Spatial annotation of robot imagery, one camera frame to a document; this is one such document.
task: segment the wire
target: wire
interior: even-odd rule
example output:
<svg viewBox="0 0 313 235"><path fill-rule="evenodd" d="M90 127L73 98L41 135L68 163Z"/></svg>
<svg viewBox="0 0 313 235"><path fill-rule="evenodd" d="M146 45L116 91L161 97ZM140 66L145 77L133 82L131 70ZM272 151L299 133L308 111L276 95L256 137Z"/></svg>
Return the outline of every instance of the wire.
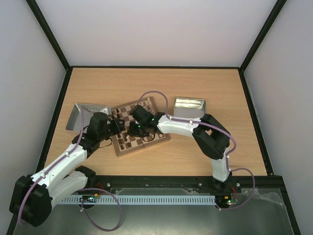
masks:
<svg viewBox="0 0 313 235"><path fill-rule="evenodd" d="M110 140L111 140L111 143L109 143L109 144L106 145L106 146L99 147L99 148L105 148L105 147L108 147L108 146L112 145L112 138L110 138Z"/></svg>
<svg viewBox="0 0 313 235"><path fill-rule="evenodd" d="M236 206L236 207L232 207L232 208L227 208L227 209L225 209L225 208L220 208L219 205L216 204L216 207L217 207L220 211L230 211L230 210L238 209L238 208L244 206L245 204L247 204L247 203L251 200L251 198L253 197L253 195L254 195L254 191L255 191L255 179L254 179L254 175L252 174L252 172L251 172L249 169L244 168L244 167L241 167L241 168L238 168L238 169L234 169L234 170L232 170L232 171L234 172L234 171L238 171L238 170L246 170L246 171L248 171L248 172L250 173L250 175L251 175L251 177L252 177L252 181L253 181L252 192L251 192L250 196L249 196L242 204L240 204L240 205L238 205L238 206Z"/></svg>
<svg viewBox="0 0 313 235"><path fill-rule="evenodd" d="M77 143L75 144L75 146L68 152L68 154L71 154L72 152L74 152L76 150L76 148L79 145L80 140L83 137L83 131L84 131L84 107L82 106L82 129L80 130L80 134L79 134L79 138L77 140ZM57 160L51 167L49 167L44 175L47 175L57 164L59 164L63 159L65 159L67 157L67 155L63 155L59 160ZM19 213L18 213L18 224L23 225L22 222L22 212L25 206L25 203L29 197L29 195L31 194L32 190L34 189L34 187L39 183L40 180L43 179L43 176L40 176L33 184L32 186L29 188L29 190L27 191L27 193L25 194L25 197L22 200L20 209L19 209Z"/></svg>
<svg viewBox="0 0 313 235"><path fill-rule="evenodd" d="M150 141L145 141L145 140L143 139L144 137L142 137L142 140L145 141L145 142L151 142L151 141L153 141L153 140L155 139L155 137L156 137L156 134L153 133L153 138L152 138L152 140L150 140Z"/></svg>
<svg viewBox="0 0 313 235"><path fill-rule="evenodd" d="M81 105L81 108L85 109L88 113L94 114L94 111L87 109L84 105Z"/></svg>
<svg viewBox="0 0 313 235"><path fill-rule="evenodd" d="M239 200L238 195L237 195L237 192L236 192L236 190L235 190L234 186L233 186L233 185L229 185L229 187L230 187L230 189L231 189L231 190L233 190L233 191L234 191L234 195L235 195L235 196L236 196L236 198Z"/></svg>
<svg viewBox="0 0 313 235"><path fill-rule="evenodd" d="M104 189L101 189L101 188L82 188L82 189L80 189L80 190L78 190L78 191L86 191L86 190L87 190L87 191L89 191L89 190L97 190L97 191L105 192L106 194L110 195L110 196L115 200L115 202L116 202L117 205L118 205L118 209L119 209L119 221L118 221L117 225L116 225L114 228L112 228L112 229L104 229L104 228L102 228L102 227L96 225L95 222L89 217L89 215L87 214L87 212L86 212L85 209L84 209L84 203L85 203L85 201L86 201L86 200L84 200L84 201L82 202L82 204L81 204L81 212L83 212L83 213L85 214L85 216L87 217L87 219L89 220L89 222L90 222L93 226L95 226L97 229L99 229L99 230L101 230L101 231L104 231L104 232L112 232L112 231L118 229L118 228L121 226L121 224L122 224L122 217L123 217L122 207L121 207L121 204L119 204L118 199L117 199L112 193L110 193L110 192L108 192L108 191L106 191L106 190L104 190Z"/></svg>
<svg viewBox="0 0 313 235"><path fill-rule="evenodd" d="M179 118L173 118L173 117L171 117L171 116L168 115L168 99L167 99L167 97L165 96L165 94L163 94L162 92L159 92L159 91L149 91L149 92L145 92L145 93L142 94L142 96L139 98L137 104L139 104L139 103L141 102L141 100L143 99L143 97L144 97L146 94L149 94L149 93L158 93L158 94L162 95L162 96L165 98L165 102L166 102L166 106L165 106L165 116L166 116L168 119L173 120L173 121L179 121L179 122L189 123L190 120L179 119ZM207 127L211 128L211 129L217 130L217 131L223 133L224 135L226 135L227 137L229 137L229 138L233 141L234 146L233 146L232 149L230 149L230 150L226 153L226 155L229 155L230 153L232 153L233 151L235 151L235 149L237 148L237 143L236 143L235 139L234 139L228 132L222 130L221 128L219 128L219 127L217 127L217 126L213 126L213 125L208 124L208 123L201 122L201 121L193 121L193 123L207 126Z"/></svg>
<svg viewBox="0 0 313 235"><path fill-rule="evenodd" d="M99 187L101 189L104 189L103 184L102 183L97 183L95 184L96 187Z"/></svg>

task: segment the black metal frame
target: black metal frame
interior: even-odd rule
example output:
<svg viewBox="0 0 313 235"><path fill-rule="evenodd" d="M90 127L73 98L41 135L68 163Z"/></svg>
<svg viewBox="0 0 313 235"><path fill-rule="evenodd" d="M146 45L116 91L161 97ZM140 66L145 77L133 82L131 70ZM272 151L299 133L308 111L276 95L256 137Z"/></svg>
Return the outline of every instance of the black metal frame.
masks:
<svg viewBox="0 0 313 235"><path fill-rule="evenodd" d="M270 27L274 23L275 19L277 18L278 14L282 10L284 4L287 0L278 0L273 7L270 15L268 16L266 22L264 23L260 33L258 34L256 40L254 41L250 51L248 52L246 58L244 59L242 65L240 68L238 67L179 67L179 66L70 66L67 62L58 42L56 41L48 23L46 22L41 10L39 9L37 3L35 0L26 0L29 7L31 8L32 12L34 13L34 16L38 20L38 23L40 24L41 28L43 29L44 33L46 34L48 40L50 41L53 49L55 50L57 56L59 57L61 63L63 64L64 68L66 69L66 75L64 78L64 82L60 91L60 95L56 104L56 108L54 110L51 124L45 139L45 143L43 146L42 153L39 158L39 162L36 168L36 172L43 169L45 165L45 161L47 158L47 154L51 145L52 137L55 131L56 123L58 121L58 117L61 111L61 107L63 104L63 100L67 91L67 86L71 77L71 73L73 68L134 68L134 69L235 69L238 70L241 83L243 86L243 90L246 96L247 104L249 107L249 111L251 114L251 119L254 125L254 129L256 132L256 136L258 139L258 143L260 146L260 150L263 156L263 161L266 167L266 171L268 176L256 176L256 185L258 188L279 188L281 190L284 203L287 207L287 212L291 221L291 225L293 228L293 231L295 234L300 234L300 230L298 227L298 224L296 222L292 206L286 191L286 187L283 181L283 178L281 176L275 176L273 172L273 168L270 163L270 159L268 156L268 152L265 146L265 142L262 136L260 124L254 109L254 105L251 99L251 95L249 93L249 89L246 83L246 78L244 75L244 72L246 68L248 67L250 61L252 60L254 54L256 53L257 49L259 48L260 44L264 40L266 34L268 33ZM212 182L212 177L210 176L192 176L192 177L185 177L185 176L97 176L97 182L103 183L103 185L107 188L137 188L137 187L153 187L153 188L162 188L162 187L171 187L171 188L196 188L198 190L201 190L199 188L199 183L201 185L207 185L210 182ZM242 188L251 188L252 187L252 179L248 176L241 176L241 177L232 177L233 184L240 183ZM213 195L220 195L218 191L214 191L213 189L210 189L210 193ZM13 234L15 225L17 223L17 216L13 215L9 229L7 231L7 234Z"/></svg>

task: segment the wooden tabletop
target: wooden tabletop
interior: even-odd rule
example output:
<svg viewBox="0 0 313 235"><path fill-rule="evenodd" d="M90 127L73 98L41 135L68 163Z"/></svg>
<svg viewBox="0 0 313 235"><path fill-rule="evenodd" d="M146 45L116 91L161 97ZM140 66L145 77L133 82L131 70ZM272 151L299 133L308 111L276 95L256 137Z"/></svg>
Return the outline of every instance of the wooden tabletop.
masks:
<svg viewBox="0 0 313 235"><path fill-rule="evenodd" d="M169 114L173 114L175 97L204 99L207 113L237 141L237 150L230 155L230 167L246 167L255 175L266 175L237 70L74 68L45 165L59 157L78 134L65 129L75 103L113 107L137 100L150 90L167 95ZM154 97L158 109L164 111L164 98L149 95ZM195 140L175 134L171 134L171 140L166 143L120 158L113 146L98 149L83 165L97 175L212 175L211 161ZM234 175L249 173L237 171Z"/></svg>

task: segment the white plastic housing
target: white plastic housing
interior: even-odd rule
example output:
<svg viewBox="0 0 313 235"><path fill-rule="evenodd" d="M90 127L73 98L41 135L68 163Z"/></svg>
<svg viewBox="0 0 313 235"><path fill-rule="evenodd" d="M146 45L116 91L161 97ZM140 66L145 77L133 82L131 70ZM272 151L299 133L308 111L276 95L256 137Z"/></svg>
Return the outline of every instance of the white plastic housing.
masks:
<svg viewBox="0 0 313 235"><path fill-rule="evenodd" d="M68 151L72 150L74 144L70 144L67 150L61 154L56 160L54 160L49 166L45 169L39 171L38 173L32 176L33 182L35 182L40 176L44 176L44 173L47 169L50 168L56 161L58 161L61 157L63 157ZM45 178L39 181L39 185L46 185L46 188L49 191L49 195L51 195L51 191L57 186L57 184L78 164L82 163L87 159L87 151L83 149L82 146L78 146L74 152L72 152L68 157L63 159L59 164L57 164L47 175Z"/></svg>
<svg viewBox="0 0 313 235"><path fill-rule="evenodd" d="M227 152L228 152L228 148L225 150L224 156L222 159L219 159L219 160L211 159L212 169L213 169L212 176L214 179L217 179L222 182L227 180L229 173L230 173L230 170L227 168L227 164L226 164Z"/></svg>
<svg viewBox="0 0 313 235"><path fill-rule="evenodd" d="M200 118L194 118L194 119L188 119L188 118L182 118L182 117L173 117L177 119L187 120L187 121L201 121ZM160 120L158 121L158 129L167 134L167 133L173 133L183 136L189 136L193 138L192 133L194 128L196 128L198 124L194 123L186 123L186 122L180 122L180 121L172 121L169 120L165 115L163 115Z"/></svg>
<svg viewBox="0 0 313 235"><path fill-rule="evenodd" d="M56 188L52 188L49 193L52 197L51 205L54 208L59 202L64 198L76 192L79 189L82 189L86 186L88 178L79 171L74 171L65 179L63 179Z"/></svg>

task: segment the robotic arm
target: robotic arm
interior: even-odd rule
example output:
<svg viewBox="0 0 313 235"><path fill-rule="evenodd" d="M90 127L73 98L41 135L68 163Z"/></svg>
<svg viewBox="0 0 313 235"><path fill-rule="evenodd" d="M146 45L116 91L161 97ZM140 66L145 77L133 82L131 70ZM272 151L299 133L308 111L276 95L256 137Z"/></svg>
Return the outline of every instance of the robotic arm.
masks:
<svg viewBox="0 0 313 235"><path fill-rule="evenodd" d="M202 152L211 159L213 177L224 182L229 176L226 152L229 146L229 137L220 131L199 125L207 123L228 132L215 118L205 114L201 118L178 119L165 113L155 115L136 105L130 114L136 122L131 122L128 130L130 136L149 136L150 133L173 133L192 137L196 140ZM125 130L124 120L110 119L105 113L95 113L90 119L87 132L83 133L79 145L71 151L79 140L76 136L67 150L45 169L32 176L22 176L14 187L10 211L18 214L22 201L34 186L22 210L22 219L33 226L41 225L50 215L52 209L65 197L79 189L92 187L95 172L87 167L76 168L69 176L68 173L78 164L86 160L96 151L100 142L107 140Z"/></svg>
<svg viewBox="0 0 313 235"><path fill-rule="evenodd" d="M92 187L95 172L87 167L80 166L69 176L66 175L90 157L99 148L101 141L125 130L124 123L125 121L121 119L110 119L105 113L95 113L90 119L87 132L83 133L79 145L73 152L71 150L78 142L79 135L73 139L67 150L45 169L32 176L22 176L16 181L9 210L14 214L19 213L30 187L41 177L42 179L30 192L22 211L22 219L37 227L65 197L86 186Z"/></svg>
<svg viewBox="0 0 313 235"><path fill-rule="evenodd" d="M199 125L199 122L207 123L229 133L212 115L205 114L201 118L187 119L158 112L153 116L139 104L132 109L130 114L136 120L130 123L128 130L130 136L147 136L149 132L159 132L192 137L201 151L211 159L213 177L221 182L227 180L230 173L228 156L226 156L229 137L205 125Z"/></svg>

